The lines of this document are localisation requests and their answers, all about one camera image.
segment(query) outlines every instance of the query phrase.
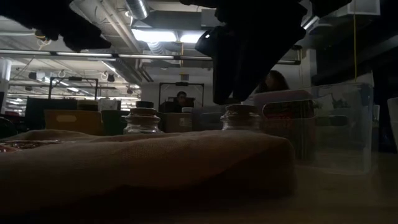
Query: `table surface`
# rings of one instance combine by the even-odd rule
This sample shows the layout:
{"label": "table surface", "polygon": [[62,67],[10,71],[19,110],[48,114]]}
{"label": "table surface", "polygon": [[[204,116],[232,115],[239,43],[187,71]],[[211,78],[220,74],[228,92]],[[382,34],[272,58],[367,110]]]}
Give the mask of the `table surface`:
{"label": "table surface", "polygon": [[[234,195],[221,204],[136,210],[118,207],[123,200],[136,202],[122,195],[107,202],[106,209],[90,211],[91,215],[85,210],[90,208],[82,206],[75,208],[79,215],[61,212],[54,217],[59,218],[57,223],[398,223],[398,156],[386,154],[376,160],[378,165],[369,175],[326,174],[297,167],[297,191],[286,198],[247,201]],[[42,223],[43,217],[47,216],[29,221]]]}

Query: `brown cloth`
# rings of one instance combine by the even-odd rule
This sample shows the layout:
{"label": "brown cloth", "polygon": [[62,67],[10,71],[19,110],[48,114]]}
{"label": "brown cloth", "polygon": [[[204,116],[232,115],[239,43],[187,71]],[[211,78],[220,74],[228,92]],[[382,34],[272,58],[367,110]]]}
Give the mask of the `brown cloth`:
{"label": "brown cloth", "polygon": [[248,131],[98,137],[46,130],[9,139],[76,142],[0,154],[0,213],[65,205],[123,185],[178,190],[220,177],[272,191],[295,183],[289,141]]}

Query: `cardboard box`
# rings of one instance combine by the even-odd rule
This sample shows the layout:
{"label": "cardboard box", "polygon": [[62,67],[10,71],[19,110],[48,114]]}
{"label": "cardboard box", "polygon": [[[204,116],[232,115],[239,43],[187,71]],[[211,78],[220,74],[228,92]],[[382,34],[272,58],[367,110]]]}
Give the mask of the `cardboard box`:
{"label": "cardboard box", "polygon": [[192,131],[192,114],[165,113],[164,131],[166,133],[185,133]]}

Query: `glass jar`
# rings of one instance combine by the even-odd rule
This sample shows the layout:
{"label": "glass jar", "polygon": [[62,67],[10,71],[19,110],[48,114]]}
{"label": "glass jar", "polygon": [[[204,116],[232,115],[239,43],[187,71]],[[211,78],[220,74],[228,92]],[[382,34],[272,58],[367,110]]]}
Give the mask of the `glass jar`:
{"label": "glass jar", "polygon": [[155,109],[134,108],[126,117],[127,127],[124,134],[157,134],[162,133],[158,128],[160,118],[156,116]]}
{"label": "glass jar", "polygon": [[221,117],[223,130],[249,130],[261,132],[260,116],[255,106],[230,105],[226,107],[225,114]]}

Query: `woman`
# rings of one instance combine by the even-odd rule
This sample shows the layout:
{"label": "woman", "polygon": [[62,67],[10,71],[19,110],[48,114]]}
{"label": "woman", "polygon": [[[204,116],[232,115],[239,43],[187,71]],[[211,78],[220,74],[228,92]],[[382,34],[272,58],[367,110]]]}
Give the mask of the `woman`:
{"label": "woman", "polygon": [[289,90],[285,77],[280,72],[271,70],[264,81],[260,83],[256,93],[282,90]]}

